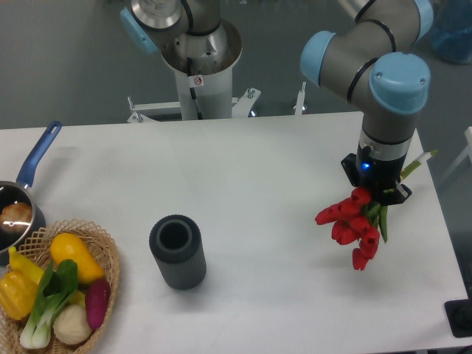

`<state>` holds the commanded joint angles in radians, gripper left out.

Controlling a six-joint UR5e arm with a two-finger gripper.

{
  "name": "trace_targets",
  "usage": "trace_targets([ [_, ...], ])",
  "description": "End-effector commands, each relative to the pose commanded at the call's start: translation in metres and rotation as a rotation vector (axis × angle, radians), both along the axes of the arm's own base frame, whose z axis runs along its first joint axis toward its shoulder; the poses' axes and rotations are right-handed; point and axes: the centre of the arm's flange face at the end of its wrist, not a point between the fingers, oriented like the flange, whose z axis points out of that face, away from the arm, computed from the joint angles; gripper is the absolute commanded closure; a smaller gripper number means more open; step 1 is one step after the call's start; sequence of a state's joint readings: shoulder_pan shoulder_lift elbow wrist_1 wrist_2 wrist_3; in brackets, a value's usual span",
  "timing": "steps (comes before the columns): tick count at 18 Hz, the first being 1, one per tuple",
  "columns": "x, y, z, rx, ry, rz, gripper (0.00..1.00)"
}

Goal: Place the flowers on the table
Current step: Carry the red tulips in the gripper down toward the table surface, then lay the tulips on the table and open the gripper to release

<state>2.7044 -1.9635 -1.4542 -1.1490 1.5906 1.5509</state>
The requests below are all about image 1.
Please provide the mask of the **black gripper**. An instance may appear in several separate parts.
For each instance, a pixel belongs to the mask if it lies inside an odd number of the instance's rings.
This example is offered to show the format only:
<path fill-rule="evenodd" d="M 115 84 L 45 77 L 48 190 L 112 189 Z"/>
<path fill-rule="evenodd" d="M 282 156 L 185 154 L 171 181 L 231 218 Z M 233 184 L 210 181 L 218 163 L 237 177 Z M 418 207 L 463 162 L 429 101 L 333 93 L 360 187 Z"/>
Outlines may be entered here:
<path fill-rule="evenodd" d="M 391 159 L 378 156 L 373 146 L 358 146 L 357 153 L 350 153 L 341 160 L 341 166 L 354 187 L 367 188 L 373 201 L 381 206 L 389 206 L 402 204 L 412 194 L 400 182 L 405 158 L 405 153 Z"/>

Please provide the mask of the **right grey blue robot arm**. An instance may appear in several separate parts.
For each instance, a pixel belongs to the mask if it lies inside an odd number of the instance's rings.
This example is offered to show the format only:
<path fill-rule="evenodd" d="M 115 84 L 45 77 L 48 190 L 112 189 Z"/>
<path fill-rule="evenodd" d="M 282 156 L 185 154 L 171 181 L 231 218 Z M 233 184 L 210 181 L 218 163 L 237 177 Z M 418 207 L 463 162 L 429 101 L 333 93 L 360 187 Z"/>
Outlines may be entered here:
<path fill-rule="evenodd" d="M 428 98 L 430 70 L 408 49 L 431 28 L 430 1 L 341 1 L 355 26 L 321 31 L 305 44 L 304 76 L 363 113 L 356 153 L 341 162 L 354 187 L 382 206 L 402 204 L 411 190 L 400 172 Z"/>

